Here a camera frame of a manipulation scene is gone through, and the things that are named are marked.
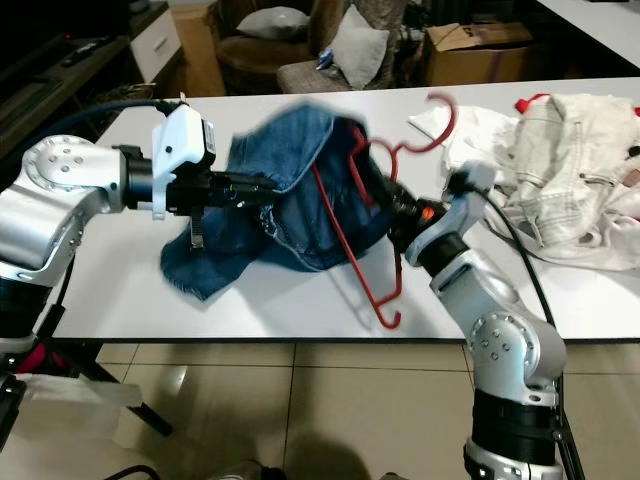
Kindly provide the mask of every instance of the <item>tiled floor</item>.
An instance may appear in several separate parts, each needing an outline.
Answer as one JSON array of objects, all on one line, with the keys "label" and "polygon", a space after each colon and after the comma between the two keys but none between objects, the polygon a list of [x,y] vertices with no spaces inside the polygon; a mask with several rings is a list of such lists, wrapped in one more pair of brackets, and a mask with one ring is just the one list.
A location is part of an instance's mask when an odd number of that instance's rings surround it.
[{"label": "tiled floor", "polygon": [[[246,458],[291,480],[463,480],[472,381],[457,345],[127,345],[99,360],[175,427],[128,411],[116,442],[166,480],[205,480]],[[640,472],[640,345],[570,348],[567,411],[587,478]]]}]

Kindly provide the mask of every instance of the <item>white pillow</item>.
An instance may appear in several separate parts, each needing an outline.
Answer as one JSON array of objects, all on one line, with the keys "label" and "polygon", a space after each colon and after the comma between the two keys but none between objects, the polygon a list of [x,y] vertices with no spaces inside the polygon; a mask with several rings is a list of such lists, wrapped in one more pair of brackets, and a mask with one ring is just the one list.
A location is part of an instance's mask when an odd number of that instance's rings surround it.
[{"label": "white pillow", "polygon": [[362,90],[376,76],[387,53],[388,30],[371,28],[355,5],[344,14],[329,48],[349,85]]},{"label": "white pillow", "polygon": [[250,37],[267,40],[294,40],[302,36],[309,17],[289,7],[263,8],[242,19],[238,30]]}]

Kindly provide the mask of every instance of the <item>table leg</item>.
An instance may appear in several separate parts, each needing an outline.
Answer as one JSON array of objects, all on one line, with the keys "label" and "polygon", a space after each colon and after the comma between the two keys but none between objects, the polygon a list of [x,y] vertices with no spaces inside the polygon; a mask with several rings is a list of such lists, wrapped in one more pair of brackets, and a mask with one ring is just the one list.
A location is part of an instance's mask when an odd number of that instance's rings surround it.
[{"label": "table leg", "polygon": [[[48,345],[55,351],[55,353],[60,355],[67,363],[77,369],[89,380],[119,383],[113,375],[96,363],[94,353],[97,352],[95,352],[95,349],[87,348],[83,345],[67,345],[55,342],[50,342]],[[140,418],[140,420],[165,437],[173,432],[171,424],[169,424],[146,403],[143,403],[139,407],[127,408],[129,408],[129,411],[134,415]]]}]

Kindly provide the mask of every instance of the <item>white table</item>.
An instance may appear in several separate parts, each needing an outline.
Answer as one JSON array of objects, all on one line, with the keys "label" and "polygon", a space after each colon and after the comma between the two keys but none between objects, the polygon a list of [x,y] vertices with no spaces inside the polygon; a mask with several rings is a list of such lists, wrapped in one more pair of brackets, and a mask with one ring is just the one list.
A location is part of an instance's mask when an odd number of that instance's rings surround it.
[{"label": "white table", "polygon": [[[635,97],[637,79],[571,80],[442,88],[460,104],[480,105],[517,115],[514,102],[537,92],[614,94]],[[410,127],[409,115],[425,110],[429,90],[404,89],[299,95],[193,99],[191,105],[215,125],[217,169],[234,133],[247,132],[282,107],[317,100],[361,116],[373,136],[392,142],[425,138]],[[150,152],[150,132],[161,116],[153,109],[121,114],[100,140],[128,143]],[[400,179],[414,193],[439,197],[444,179],[440,151],[403,156]],[[378,159],[384,164],[385,159]],[[261,261],[210,301],[200,303],[179,293],[162,277],[159,254],[177,236],[183,218],[153,222],[149,212],[98,216],[86,228],[67,294],[67,312],[55,338],[95,341],[221,341],[301,339],[458,340],[461,333],[428,288],[429,278],[405,264],[402,297],[386,309],[403,313],[394,331],[382,328],[351,266],[323,273],[301,273]],[[541,315],[530,282],[515,251],[476,225],[465,237],[481,246],[513,279],[529,307]],[[382,295],[393,285],[392,246],[381,240],[362,259],[367,277]],[[637,273],[605,273],[536,262],[537,270],[566,339],[640,339],[640,278]]]},{"label": "white table", "polygon": [[640,67],[640,2],[538,1],[636,67]]}]

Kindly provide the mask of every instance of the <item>robotic arm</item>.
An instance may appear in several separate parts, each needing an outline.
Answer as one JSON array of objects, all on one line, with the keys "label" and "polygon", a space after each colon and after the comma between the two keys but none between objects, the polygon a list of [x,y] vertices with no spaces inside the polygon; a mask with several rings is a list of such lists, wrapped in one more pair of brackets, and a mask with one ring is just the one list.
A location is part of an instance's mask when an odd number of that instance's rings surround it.
[{"label": "robotic arm", "polygon": [[[147,208],[188,215],[192,248],[202,248],[204,207],[246,207],[273,198],[266,179],[212,172],[213,131],[187,105],[153,132],[152,160],[139,148],[113,149],[72,136],[48,137],[23,156],[16,182],[0,195],[0,360],[27,352],[33,326],[98,213]],[[556,330],[536,318],[500,269],[462,240],[481,216],[494,172],[470,164],[451,177],[449,208],[414,199],[400,184],[356,160],[367,190],[393,213],[389,238],[464,333],[475,365],[473,431],[464,447],[474,480],[561,480],[555,461],[559,395],[566,359]],[[24,394],[0,370],[0,448]]]}]

